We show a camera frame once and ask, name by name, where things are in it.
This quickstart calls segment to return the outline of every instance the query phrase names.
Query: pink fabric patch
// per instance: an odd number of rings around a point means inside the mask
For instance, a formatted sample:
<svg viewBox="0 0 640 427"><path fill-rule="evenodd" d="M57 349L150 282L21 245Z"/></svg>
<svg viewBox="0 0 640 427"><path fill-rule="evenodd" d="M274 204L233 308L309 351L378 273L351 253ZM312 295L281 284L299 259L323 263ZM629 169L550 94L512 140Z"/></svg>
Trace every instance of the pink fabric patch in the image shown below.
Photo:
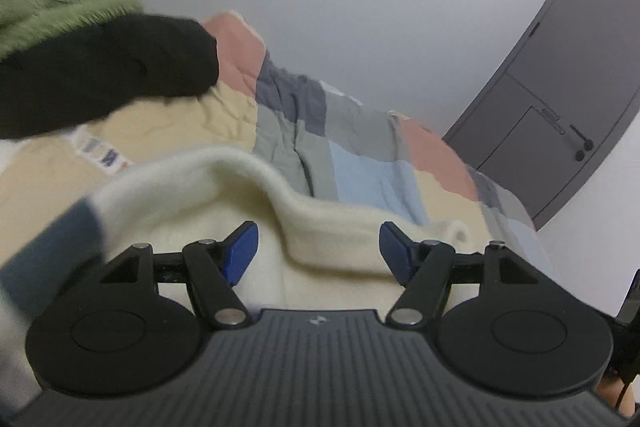
<svg viewBox="0 0 640 427"><path fill-rule="evenodd" d="M266 53L264 43L233 13L215 15L202 26L218 41L219 80L255 99L255 83Z"/></svg>
<svg viewBox="0 0 640 427"><path fill-rule="evenodd" d="M416 170L433 174L444 190L470 201L479 200L476 185L465 164L446 143L414 120L401 120L400 125Z"/></svg>

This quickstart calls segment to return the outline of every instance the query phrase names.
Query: round black disc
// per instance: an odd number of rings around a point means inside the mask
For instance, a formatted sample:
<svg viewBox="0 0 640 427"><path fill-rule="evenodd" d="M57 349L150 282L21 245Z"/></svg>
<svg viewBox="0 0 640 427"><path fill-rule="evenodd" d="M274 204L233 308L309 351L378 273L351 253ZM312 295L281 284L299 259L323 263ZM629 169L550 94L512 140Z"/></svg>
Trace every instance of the round black disc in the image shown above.
<svg viewBox="0 0 640 427"><path fill-rule="evenodd" d="M149 389L185 368L200 345L186 308L108 285L61 299L31 325L26 353L40 383L69 394L114 396Z"/></svg>
<svg viewBox="0 0 640 427"><path fill-rule="evenodd" d="M544 292L471 299L442 318L441 354L461 375L503 394L548 397L595 386L613 341L580 302Z"/></svg>

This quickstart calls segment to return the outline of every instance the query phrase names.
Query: light blue fabric patch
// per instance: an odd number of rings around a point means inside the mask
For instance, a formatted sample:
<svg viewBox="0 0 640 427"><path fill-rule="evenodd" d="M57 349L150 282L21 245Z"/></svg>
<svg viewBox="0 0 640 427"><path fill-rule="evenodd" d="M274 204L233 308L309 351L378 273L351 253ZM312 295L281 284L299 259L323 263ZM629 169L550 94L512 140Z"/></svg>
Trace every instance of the light blue fabric patch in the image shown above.
<svg viewBox="0 0 640 427"><path fill-rule="evenodd" d="M540 270L549 279L560 283L560 279L546 252L542 249L536 231L517 219L508 219L511 232L514 233L522 249L526 252L527 261Z"/></svg>
<svg viewBox="0 0 640 427"><path fill-rule="evenodd" d="M357 156L331 141L329 148L334 160L338 201L388 210L416 225L429 222L411 163L381 162Z"/></svg>

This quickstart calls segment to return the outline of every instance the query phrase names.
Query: gray fabric patch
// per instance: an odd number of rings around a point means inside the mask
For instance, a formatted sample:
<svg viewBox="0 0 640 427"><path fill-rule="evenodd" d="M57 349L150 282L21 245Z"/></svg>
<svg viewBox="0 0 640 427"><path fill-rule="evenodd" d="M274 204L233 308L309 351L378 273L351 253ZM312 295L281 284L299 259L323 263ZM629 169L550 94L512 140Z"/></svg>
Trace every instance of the gray fabric patch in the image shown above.
<svg viewBox="0 0 640 427"><path fill-rule="evenodd" d="M35 318L66 279L101 257L101 250L98 218L88 202L80 200L0 268L0 284L25 316Z"/></svg>
<svg viewBox="0 0 640 427"><path fill-rule="evenodd" d="M533 229L531 217L527 214L522 202L516 197L516 195L513 194L513 192L508 191L506 188L500 187L498 184L494 185L496 194L498 195L498 199L502 205L502 213L507 217L511 217L511 219L517 219L519 222Z"/></svg>
<svg viewBox="0 0 640 427"><path fill-rule="evenodd" d="M324 136L326 95L320 83L305 76L277 68L264 57L255 85L255 101L272 111L279 111L291 123L305 122L307 131Z"/></svg>
<svg viewBox="0 0 640 427"><path fill-rule="evenodd" d="M291 123L280 112L258 105L254 154L273 165L296 192L337 201L329 142Z"/></svg>
<svg viewBox="0 0 640 427"><path fill-rule="evenodd" d="M397 119L346 96L326 94L325 131L329 140L357 156L381 162L410 160Z"/></svg>
<svg viewBox="0 0 640 427"><path fill-rule="evenodd" d="M509 219L503 216L495 207L486 206L482 202L480 203L480 209L482 210L482 217L484 217L484 222L489 230L491 239L504 241L510 250L523 259L527 259L527 253L513 233L513 230L511 230Z"/></svg>
<svg viewBox="0 0 640 427"><path fill-rule="evenodd" d="M484 203L489 208L496 208L501 214L504 214L502 203L500 202L500 197L495 190L494 182L492 182L489 178L482 174L482 172L476 171L469 165L466 166L466 170L469 172L471 179L476 185L478 198L480 199L481 203Z"/></svg>

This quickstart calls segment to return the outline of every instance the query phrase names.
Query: cream fleece blanket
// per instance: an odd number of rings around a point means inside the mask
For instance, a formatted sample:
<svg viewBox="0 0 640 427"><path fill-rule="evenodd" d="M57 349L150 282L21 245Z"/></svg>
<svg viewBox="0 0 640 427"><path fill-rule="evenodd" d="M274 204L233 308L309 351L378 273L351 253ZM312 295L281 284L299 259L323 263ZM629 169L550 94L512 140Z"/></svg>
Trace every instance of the cream fleece blanket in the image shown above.
<svg viewBox="0 0 640 427"><path fill-rule="evenodd" d="M255 221L258 252L236 287L252 309L373 308L384 317L402 293L378 250L384 221L415 240L439 239L464 253L471 248L459 221L419 227L376 208L309 198L264 161L227 146L127 169L92 201L109 257L140 242L156 253L179 251ZM465 296L452 295L450 302Z"/></svg>

